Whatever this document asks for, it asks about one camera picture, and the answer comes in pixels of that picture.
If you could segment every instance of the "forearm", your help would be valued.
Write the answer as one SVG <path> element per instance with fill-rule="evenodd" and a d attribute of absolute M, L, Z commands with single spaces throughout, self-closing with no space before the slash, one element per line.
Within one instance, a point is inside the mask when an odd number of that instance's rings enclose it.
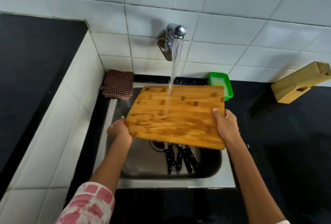
<path fill-rule="evenodd" d="M 89 181 L 98 182 L 115 194 L 122 166 L 131 145 L 130 136 L 119 135 Z"/>
<path fill-rule="evenodd" d="M 269 193 L 241 137 L 227 145 L 244 198 L 250 224 L 276 224 L 285 217 Z"/>

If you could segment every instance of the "checkered cloth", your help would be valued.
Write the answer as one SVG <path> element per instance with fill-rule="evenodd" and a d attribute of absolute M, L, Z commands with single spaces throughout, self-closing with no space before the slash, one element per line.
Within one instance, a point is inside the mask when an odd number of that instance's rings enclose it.
<path fill-rule="evenodd" d="M 101 89 L 107 98 L 129 99 L 133 90 L 133 72 L 109 70 Z"/>

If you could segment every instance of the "wooden cutting board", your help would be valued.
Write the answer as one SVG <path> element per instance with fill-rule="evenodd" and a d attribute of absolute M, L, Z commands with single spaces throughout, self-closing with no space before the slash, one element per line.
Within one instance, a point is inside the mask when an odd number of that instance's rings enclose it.
<path fill-rule="evenodd" d="M 145 86 L 127 118 L 130 135 L 213 149 L 224 149 L 213 108 L 224 117 L 222 86 L 173 86 L 167 109 L 168 86 Z"/>

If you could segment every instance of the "chrome faucet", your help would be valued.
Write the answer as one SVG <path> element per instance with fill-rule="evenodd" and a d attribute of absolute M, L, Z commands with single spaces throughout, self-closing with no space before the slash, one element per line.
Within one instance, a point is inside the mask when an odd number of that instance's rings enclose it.
<path fill-rule="evenodd" d="M 168 61 L 172 61 L 173 39 L 183 39 L 187 29 L 180 24 L 168 24 L 167 29 L 158 37 L 158 46 L 163 53 L 163 56 Z"/>

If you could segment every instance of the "green soap dish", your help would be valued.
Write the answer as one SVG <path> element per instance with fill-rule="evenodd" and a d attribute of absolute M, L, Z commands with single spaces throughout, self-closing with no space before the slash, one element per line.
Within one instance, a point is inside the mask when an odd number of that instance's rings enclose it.
<path fill-rule="evenodd" d="M 233 97 L 233 91 L 229 76 L 222 72 L 210 72 L 208 75 L 208 85 L 224 87 L 224 101 Z"/>

